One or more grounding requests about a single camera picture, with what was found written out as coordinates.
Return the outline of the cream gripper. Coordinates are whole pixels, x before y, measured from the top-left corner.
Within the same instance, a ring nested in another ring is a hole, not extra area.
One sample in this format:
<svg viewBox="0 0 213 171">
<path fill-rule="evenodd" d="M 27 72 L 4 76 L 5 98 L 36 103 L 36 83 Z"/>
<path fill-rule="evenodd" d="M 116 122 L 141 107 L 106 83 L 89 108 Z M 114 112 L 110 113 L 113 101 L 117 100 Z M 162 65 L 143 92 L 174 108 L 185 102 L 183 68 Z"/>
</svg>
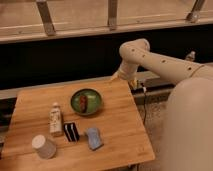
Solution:
<svg viewBox="0 0 213 171">
<path fill-rule="evenodd" d="M 122 69 L 118 69 L 110 78 L 111 81 L 117 80 L 117 79 L 123 79 L 128 82 L 130 87 L 132 89 L 137 88 L 137 78 L 136 73 L 128 73 L 127 71 L 124 71 Z"/>
</svg>

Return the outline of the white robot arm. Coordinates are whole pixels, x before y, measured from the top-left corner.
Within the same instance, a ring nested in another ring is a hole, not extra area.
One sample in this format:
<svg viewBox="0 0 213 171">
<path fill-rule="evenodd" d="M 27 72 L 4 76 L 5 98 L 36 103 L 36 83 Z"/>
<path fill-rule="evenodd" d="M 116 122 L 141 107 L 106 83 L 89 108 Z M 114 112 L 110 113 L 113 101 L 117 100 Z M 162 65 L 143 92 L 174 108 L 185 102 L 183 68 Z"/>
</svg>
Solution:
<svg viewBox="0 0 213 171">
<path fill-rule="evenodd" d="M 213 171 L 213 67 L 152 53 L 146 39 L 123 43 L 119 54 L 114 78 L 135 86 L 143 67 L 174 85 L 163 122 L 162 171 Z"/>
</svg>

